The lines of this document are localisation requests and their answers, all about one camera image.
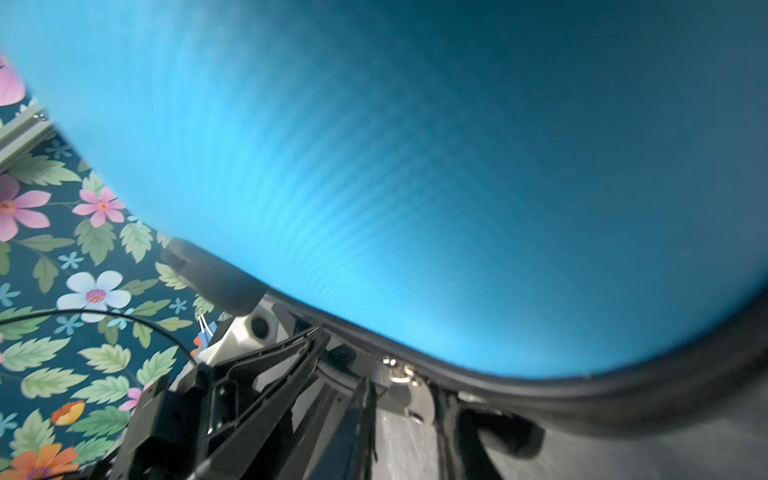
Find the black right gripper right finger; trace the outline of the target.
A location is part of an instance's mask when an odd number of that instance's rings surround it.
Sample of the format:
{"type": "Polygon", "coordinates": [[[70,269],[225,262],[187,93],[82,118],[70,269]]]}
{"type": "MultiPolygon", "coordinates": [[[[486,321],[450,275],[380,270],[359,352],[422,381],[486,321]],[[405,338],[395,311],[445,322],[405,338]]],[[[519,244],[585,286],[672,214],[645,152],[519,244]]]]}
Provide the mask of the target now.
{"type": "Polygon", "coordinates": [[[500,480],[474,422],[474,411],[455,392],[434,386],[438,478],[500,480]]]}

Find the blue hard-shell suitcase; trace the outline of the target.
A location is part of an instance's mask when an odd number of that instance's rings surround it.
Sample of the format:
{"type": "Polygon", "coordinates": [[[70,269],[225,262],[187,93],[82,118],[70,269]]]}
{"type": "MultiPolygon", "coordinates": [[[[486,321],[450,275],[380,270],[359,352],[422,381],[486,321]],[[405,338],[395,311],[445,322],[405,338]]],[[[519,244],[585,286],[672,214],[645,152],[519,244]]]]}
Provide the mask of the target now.
{"type": "Polygon", "coordinates": [[[763,1],[5,1],[1,49],[222,309],[580,434],[767,372],[763,1]]]}

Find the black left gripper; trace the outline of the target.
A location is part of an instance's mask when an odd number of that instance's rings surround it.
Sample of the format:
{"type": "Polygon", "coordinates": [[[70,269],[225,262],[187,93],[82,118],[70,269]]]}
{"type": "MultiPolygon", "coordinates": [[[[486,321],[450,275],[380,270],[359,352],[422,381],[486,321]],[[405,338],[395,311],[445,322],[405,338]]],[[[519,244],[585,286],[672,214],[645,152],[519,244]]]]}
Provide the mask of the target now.
{"type": "Polygon", "coordinates": [[[188,387],[145,392],[110,479],[300,479],[309,462],[289,431],[290,409],[329,335],[310,328],[214,367],[188,387]]]}

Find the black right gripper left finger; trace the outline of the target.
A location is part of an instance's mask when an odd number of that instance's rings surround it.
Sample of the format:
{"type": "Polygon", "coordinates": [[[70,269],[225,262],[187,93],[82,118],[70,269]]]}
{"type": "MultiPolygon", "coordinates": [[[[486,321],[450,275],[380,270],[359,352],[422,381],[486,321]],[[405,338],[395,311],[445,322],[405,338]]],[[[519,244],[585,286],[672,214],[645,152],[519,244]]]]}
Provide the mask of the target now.
{"type": "Polygon", "coordinates": [[[365,379],[355,390],[309,479],[372,478],[372,466],[376,460],[376,410],[375,387],[365,379]]]}

